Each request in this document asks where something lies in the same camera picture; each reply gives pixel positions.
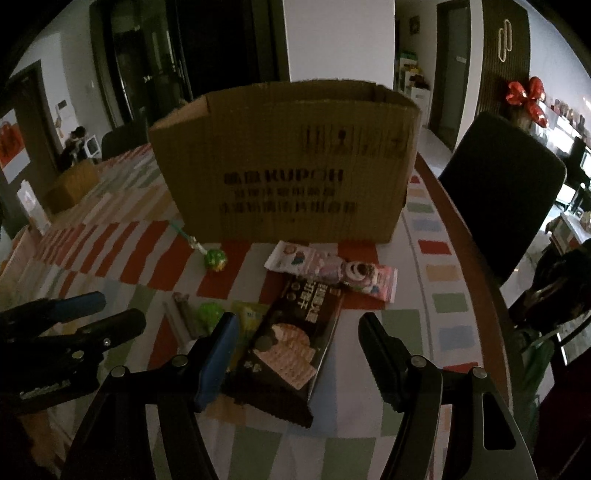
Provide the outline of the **dark biscuit packet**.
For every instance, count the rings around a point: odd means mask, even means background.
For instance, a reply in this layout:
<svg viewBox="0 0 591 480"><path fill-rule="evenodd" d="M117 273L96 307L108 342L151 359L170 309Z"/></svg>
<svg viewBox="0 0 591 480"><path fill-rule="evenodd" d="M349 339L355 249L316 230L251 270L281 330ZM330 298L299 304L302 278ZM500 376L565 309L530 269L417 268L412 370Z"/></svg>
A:
<svg viewBox="0 0 591 480"><path fill-rule="evenodd" d="M311 427L311 395L344 299L339 285L287 275L280 295L226 376L224 394L235 403Z"/></svg>

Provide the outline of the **pink snack packet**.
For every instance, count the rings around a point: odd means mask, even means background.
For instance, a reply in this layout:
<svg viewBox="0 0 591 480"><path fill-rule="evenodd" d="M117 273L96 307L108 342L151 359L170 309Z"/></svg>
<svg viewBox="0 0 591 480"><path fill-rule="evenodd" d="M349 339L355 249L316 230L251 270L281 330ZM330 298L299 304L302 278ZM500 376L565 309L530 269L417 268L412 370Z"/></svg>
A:
<svg viewBox="0 0 591 480"><path fill-rule="evenodd" d="M385 303L393 303L396 298L396 268L348 261L310 246L280 241L264 263L264 268L329 285L342 284Z"/></svg>

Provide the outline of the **yellow snack packet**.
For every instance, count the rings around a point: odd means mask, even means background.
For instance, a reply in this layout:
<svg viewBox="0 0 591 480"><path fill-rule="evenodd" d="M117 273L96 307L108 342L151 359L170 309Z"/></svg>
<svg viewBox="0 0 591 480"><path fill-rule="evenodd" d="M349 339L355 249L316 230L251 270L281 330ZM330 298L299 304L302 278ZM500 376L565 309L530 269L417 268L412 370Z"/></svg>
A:
<svg viewBox="0 0 591 480"><path fill-rule="evenodd" d="M248 341L256 333L268 310L267 305L259 303L235 301L231 304L231 311L235 313L239 321L243 341Z"/></svg>

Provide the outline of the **colourful striped tablecloth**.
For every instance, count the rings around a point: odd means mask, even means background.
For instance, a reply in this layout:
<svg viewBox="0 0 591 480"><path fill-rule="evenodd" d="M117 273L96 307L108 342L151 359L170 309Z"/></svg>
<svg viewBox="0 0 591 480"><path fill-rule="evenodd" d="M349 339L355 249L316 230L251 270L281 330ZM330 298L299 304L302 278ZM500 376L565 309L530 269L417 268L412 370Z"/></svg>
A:
<svg viewBox="0 0 591 480"><path fill-rule="evenodd" d="M225 242L212 272L179 233L177 208L152 149L97 166L98 183L62 212L2 288L9 308L100 291L105 313L135 308L144 332L110 350L98 372L151 369L192 341L190 315L224 310L240 334L229 369L242 373L198 416L223 479L375 479L402 417L381 397L358 338L372 312L414 355L454 372L483 367L510 392L498 325L503 299L489 285L467 229L426 165L391 242L341 242L325 252L393 267L394 301L266 269L273 244Z"/></svg>

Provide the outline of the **green lollipop with stick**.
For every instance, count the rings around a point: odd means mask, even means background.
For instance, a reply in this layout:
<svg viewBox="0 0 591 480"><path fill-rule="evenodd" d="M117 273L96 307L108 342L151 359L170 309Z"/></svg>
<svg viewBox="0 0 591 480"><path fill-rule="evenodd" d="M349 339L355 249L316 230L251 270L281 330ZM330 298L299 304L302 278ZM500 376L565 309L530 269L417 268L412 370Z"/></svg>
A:
<svg viewBox="0 0 591 480"><path fill-rule="evenodd" d="M195 239L194 236L188 235L173 221L169 225L188 243L192 250L200 252L204 257L205 268L214 272L221 272L225 266L228 265L228 256L221 249L206 248Z"/></svg>

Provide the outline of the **brown cardboard box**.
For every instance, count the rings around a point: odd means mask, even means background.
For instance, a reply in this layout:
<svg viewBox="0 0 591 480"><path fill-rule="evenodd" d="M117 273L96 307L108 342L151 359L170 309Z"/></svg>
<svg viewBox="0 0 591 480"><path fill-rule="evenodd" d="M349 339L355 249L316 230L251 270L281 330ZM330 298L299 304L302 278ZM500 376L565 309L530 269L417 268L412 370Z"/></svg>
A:
<svg viewBox="0 0 591 480"><path fill-rule="evenodd" d="M205 243L387 243L407 201L420 108L353 80L211 92L150 143L185 230Z"/></svg>

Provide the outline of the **black chair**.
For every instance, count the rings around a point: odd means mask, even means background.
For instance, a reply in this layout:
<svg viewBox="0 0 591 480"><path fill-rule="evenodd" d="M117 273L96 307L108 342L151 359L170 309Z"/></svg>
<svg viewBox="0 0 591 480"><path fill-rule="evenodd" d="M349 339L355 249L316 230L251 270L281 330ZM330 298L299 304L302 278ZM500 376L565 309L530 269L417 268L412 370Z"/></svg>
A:
<svg viewBox="0 0 591 480"><path fill-rule="evenodd" d="M439 181L497 286L525 255L566 174L554 153L497 115L479 114L463 136Z"/></svg>

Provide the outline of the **red bow balloon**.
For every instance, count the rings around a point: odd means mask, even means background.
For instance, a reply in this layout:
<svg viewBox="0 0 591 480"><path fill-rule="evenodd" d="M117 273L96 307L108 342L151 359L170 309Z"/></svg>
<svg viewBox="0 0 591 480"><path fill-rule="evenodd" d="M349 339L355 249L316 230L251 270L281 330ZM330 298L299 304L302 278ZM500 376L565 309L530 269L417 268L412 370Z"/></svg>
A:
<svg viewBox="0 0 591 480"><path fill-rule="evenodd" d="M523 107L535 124L546 128L548 126L548 119L538 104L544 95L545 88L542 80L534 76L530 78L527 88L518 81L511 81L508 84L508 92L505 99L511 106Z"/></svg>

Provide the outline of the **red and white wall picture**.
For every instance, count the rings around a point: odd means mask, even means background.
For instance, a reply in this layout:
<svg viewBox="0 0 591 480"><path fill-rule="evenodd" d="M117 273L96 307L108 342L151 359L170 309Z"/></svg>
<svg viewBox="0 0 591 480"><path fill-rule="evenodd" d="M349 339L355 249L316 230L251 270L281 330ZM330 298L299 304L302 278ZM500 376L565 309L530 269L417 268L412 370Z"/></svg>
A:
<svg viewBox="0 0 591 480"><path fill-rule="evenodd" d="M30 164L16 111L9 110L1 117L0 130L1 172L10 184Z"/></svg>

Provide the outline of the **dark wall panel with logo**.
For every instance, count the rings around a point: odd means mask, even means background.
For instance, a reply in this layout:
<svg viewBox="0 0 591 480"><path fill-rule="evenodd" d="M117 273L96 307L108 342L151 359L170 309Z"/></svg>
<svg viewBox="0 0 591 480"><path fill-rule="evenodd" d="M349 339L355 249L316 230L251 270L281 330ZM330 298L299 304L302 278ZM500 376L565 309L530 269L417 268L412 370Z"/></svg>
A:
<svg viewBox="0 0 591 480"><path fill-rule="evenodd" d="M510 0L484 0L482 6L484 49L476 115L489 112L511 120L509 84L519 82L527 88L530 78L528 13Z"/></svg>

